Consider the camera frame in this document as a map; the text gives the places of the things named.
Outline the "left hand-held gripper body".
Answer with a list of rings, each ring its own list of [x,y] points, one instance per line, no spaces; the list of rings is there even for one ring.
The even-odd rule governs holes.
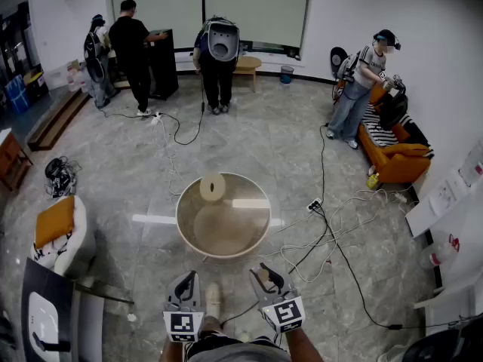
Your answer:
[[[163,311],[166,332],[172,342],[197,342],[205,312],[167,302]]]

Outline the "person's right forearm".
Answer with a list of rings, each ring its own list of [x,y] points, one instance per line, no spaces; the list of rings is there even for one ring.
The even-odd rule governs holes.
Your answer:
[[[291,362],[324,362],[302,328],[285,333]]]

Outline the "person's left forearm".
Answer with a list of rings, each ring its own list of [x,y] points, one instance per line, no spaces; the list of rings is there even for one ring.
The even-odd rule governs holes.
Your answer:
[[[184,345],[166,338],[159,362],[183,362]]]

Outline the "person's white shoe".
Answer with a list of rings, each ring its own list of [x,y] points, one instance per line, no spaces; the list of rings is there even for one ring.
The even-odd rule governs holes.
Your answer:
[[[205,291],[206,315],[215,319],[220,318],[221,312],[221,291],[218,283],[211,283]]]

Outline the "person's left leg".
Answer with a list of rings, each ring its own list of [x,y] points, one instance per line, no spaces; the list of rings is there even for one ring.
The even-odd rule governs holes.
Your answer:
[[[221,327],[220,321],[210,315],[205,315],[202,325],[200,336],[226,336]]]

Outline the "orange cushion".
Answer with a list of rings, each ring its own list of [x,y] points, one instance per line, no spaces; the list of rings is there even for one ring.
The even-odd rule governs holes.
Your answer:
[[[35,226],[35,248],[67,235],[74,229],[75,198],[70,195],[44,210],[37,216]]]

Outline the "orange sofa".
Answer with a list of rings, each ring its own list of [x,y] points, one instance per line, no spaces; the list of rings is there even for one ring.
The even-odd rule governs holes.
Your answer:
[[[385,93],[381,87],[373,88],[369,104],[377,108],[376,102]],[[429,169],[434,157],[424,157],[428,149],[420,144],[399,143],[385,148],[376,146],[362,122],[358,126],[357,137],[371,162],[368,174],[379,173],[382,183],[414,183]]]

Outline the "black white striped blanket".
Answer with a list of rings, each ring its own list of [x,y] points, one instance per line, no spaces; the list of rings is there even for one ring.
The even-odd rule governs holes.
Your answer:
[[[377,108],[369,104],[362,119],[362,124],[372,143],[376,146],[385,148],[399,143],[420,144],[428,149],[424,157],[431,159],[434,155],[427,138],[408,114],[405,114],[391,130],[384,130],[380,125],[380,115]]]

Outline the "white paper sheets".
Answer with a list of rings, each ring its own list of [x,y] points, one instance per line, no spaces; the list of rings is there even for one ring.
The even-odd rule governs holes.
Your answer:
[[[451,181],[443,180],[429,193],[429,206],[437,217],[444,216],[457,202]]]

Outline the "white desk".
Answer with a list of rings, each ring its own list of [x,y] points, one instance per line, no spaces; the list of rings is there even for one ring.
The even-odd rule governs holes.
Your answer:
[[[414,238],[429,233],[433,243],[449,235],[460,239],[460,252],[454,260],[436,267],[441,275],[441,295],[465,296],[468,301],[463,307],[470,314],[483,314],[483,176],[470,188],[458,171],[450,171],[445,179],[451,181],[457,202],[444,216],[433,213],[428,193],[405,218]]]

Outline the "black bag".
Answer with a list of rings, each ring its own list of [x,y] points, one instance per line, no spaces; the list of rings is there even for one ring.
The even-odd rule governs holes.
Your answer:
[[[391,130],[408,109],[408,98],[406,89],[400,89],[395,96],[385,93],[377,102],[377,110],[379,112],[379,124],[384,130]]]

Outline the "grey backpack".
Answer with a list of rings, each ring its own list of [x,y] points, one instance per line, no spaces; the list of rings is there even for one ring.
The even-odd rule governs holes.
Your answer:
[[[351,54],[341,62],[336,74],[336,78],[338,80],[343,80],[347,82],[354,81],[354,71],[359,61],[359,54],[360,52],[357,52],[356,54]]]

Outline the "black round panel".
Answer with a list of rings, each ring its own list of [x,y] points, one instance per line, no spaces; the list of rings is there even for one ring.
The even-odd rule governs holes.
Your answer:
[[[331,71],[335,78],[342,62],[348,57],[347,52],[341,47],[334,47],[330,53]]]

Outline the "white hard-shell backpack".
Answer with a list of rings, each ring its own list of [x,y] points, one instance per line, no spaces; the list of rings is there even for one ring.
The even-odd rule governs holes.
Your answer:
[[[230,62],[238,56],[239,29],[233,22],[214,17],[207,22],[205,32],[208,34],[208,50],[215,60]]]

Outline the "grey window blind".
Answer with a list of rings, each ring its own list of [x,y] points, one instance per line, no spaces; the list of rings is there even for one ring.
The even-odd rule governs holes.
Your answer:
[[[124,0],[112,0],[115,17]],[[174,47],[191,48],[202,27],[202,0],[134,0],[135,17],[151,32],[171,30]]]
[[[243,41],[301,46],[307,0],[205,0],[207,17],[235,23]]]

